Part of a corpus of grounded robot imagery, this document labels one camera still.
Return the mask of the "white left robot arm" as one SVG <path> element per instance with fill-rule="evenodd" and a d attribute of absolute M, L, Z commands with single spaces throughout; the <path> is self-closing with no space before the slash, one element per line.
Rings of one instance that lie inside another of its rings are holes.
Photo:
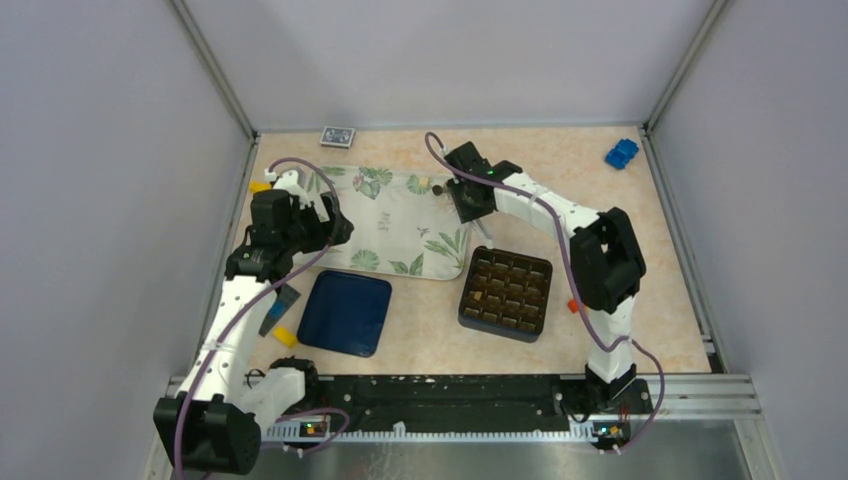
<path fill-rule="evenodd" d="M 263 434 L 288 408 L 308 413 L 320 386 L 298 367 L 276 367 L 246 385 L 259 330 L 283 285 L 354 230 L 333 182 L 322 170 L 319 214 L 300 185 L 299 170 L 273 177 L 254 194 L 251 222 L 225 262 L 217 312 L 198 356 L 176 394 L 158 400 L 153 420 L 178 478 L 188 471 L 245 475 Z"/>

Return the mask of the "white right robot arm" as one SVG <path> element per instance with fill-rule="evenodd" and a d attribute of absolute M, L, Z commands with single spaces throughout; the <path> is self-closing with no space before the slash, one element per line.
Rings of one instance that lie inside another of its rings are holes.
<path fill-rule="evenodd" d="M 612 412 L 636 377 L 630 347 L 635 297 L 646 263 L 627 213 L 582 206 L 535 181 L 518 165 L 483 158 L 466 142 L 430 154 L 452 174 L 448 190 L 463 222 L 493 212 L 518 218 L 556 239 L 578 313 L 593 345 L 586 364 L 586 397 Z"/>

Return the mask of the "silver metal tongs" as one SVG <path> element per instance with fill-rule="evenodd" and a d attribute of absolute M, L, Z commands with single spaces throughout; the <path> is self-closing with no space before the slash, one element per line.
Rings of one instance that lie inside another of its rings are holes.
<path fill-rule="evenodd" d="M 489 249 L 494 247 L 494 236 L 481 219 L 473 221 L 473 227 L 481 237 L 482 244 Z"/>

